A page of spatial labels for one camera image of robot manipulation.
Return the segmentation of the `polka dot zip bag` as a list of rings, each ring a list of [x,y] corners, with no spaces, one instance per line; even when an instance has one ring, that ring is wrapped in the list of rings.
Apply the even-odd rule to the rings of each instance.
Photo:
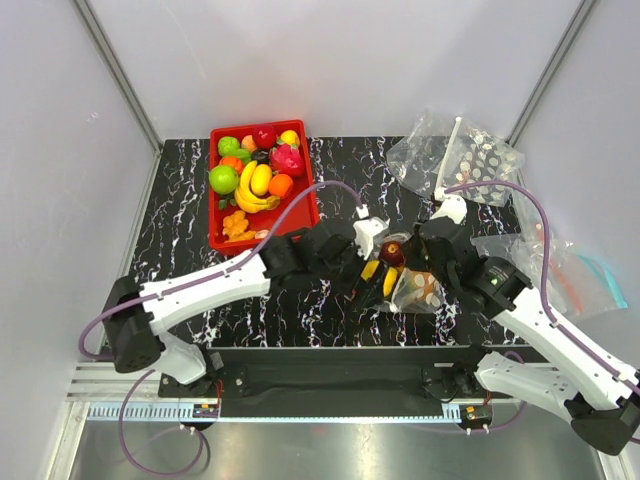
[[[442,288],[427,271],[407,267],[402,250],[407,233],[378,241],[355,285],[353,303],[359,308],[391,313],[433,313],[444,302]]]

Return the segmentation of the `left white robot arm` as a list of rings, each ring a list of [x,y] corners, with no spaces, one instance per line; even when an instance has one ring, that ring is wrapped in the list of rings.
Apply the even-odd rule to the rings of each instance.
[[[385,228],[373,219],[330,220],[311,229],[267,237],[255,249],[220,265],[173,280],[147,283],[113,296],[103,324],[119,373],[154,369],[196,396],[215,386],[216,372],[202,351],[171,335],[173,327],[204,311],[272,290],[307,287],[317,279],[352,288]]]

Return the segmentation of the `yellow toy bell pepper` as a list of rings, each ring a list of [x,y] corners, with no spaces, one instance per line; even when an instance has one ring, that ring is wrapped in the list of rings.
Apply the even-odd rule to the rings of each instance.
[[[380,260],[370,260],[360,273],[361,280],[382,299],[391,296],[401,270]]]

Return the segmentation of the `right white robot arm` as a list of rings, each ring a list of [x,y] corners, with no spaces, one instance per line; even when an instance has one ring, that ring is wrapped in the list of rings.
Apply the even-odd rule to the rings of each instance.
[[[523,338],[551,365],[543,371],[486,347],[457,361],[454,384],[466,396],[502,393],[566,421],[585,443],[615,456],[639,427],[639,372],[546,305],[509,261],[478,254],[463,225],[441,217],[418,223],[409,258],[418,260],[467,312]]]

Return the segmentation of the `dark red toy apple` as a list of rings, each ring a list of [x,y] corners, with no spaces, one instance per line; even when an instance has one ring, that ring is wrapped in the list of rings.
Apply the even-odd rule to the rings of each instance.
[[[402,250],[402,244],[398,241],[384,242],[380,247],[378,260],[393,268],[403,267],[405,255]]]

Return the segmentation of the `toy pineapple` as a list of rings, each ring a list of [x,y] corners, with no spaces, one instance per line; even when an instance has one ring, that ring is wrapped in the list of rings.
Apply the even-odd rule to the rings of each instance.
[[[401,313],[434,313],[444,304],[444,293],[431,273],[405,269],[391,302]]]

